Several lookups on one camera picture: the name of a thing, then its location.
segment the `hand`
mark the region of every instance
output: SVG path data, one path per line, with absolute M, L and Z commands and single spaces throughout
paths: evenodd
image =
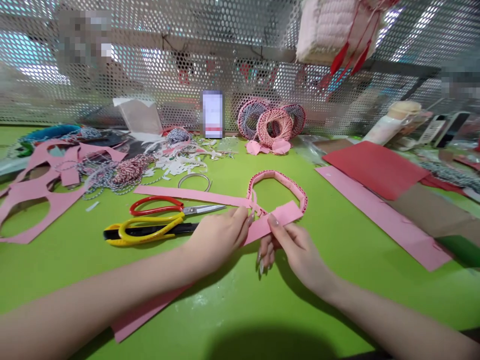
M 272 214 L 268 215 L 268 224 L 272 234 L 260 243 L 263 267 L 272 265 L 275 249 L 281 247 L 298 279 L 319 297 L 327 297 L 335 288 L 337 277 L 325 265 L 308 231 L 294 223 L 283 227 Z
M 206 276 L 217 270 L 246 239 L 251 217 L 241 206 L 223 214 L 205 216 L 183 248 L 188 261 L 196 264 L 195 275 Z

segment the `brown paper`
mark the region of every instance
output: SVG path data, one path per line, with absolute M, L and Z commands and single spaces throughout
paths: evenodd
M 419 183 L 387 203 L 433 238 L 462 235 L 480 247 L 480 219 Z

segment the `smartphone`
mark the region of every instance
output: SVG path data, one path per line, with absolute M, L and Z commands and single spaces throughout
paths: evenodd
M 207 139 L 222 139 L 224 128 L 224 96 L 219 90 L 204 90 L 202 96 L 203 135 Z
M 433 147 L 437 149 L 445 148 L 459 132 L 460 128 L 469 118 L 469 112 L 457 112 L 448 122 L 448 125 L 443 129 L 438 139 L 434 142 Z

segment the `phone screen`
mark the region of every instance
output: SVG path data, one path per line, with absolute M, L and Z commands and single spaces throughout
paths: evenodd
M 224 97 L 219 90 L 202 92 L 203 135 L 209 139 L 224 137 Z

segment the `green paper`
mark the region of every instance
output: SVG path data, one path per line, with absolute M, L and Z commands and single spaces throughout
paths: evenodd
M 480 248 L 462 235 L 449 235 L 436 238 L 461 262 L 469 268 L 480 268 Z

